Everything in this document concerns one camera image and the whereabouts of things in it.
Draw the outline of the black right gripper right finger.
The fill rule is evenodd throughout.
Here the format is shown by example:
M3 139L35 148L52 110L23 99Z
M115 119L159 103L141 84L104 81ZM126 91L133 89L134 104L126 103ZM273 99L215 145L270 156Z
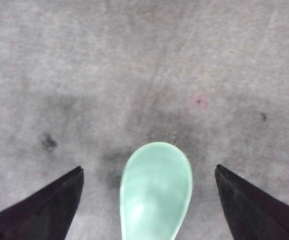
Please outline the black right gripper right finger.
M235 240L289 240L289 205L222 165L214 171L225 219Z

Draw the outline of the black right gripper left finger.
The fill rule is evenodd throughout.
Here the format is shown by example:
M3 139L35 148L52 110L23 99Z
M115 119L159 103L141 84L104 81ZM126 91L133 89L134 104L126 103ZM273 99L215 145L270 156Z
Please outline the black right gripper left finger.
M78 209L84 171L74 168L0 211L0 240L64 240Z

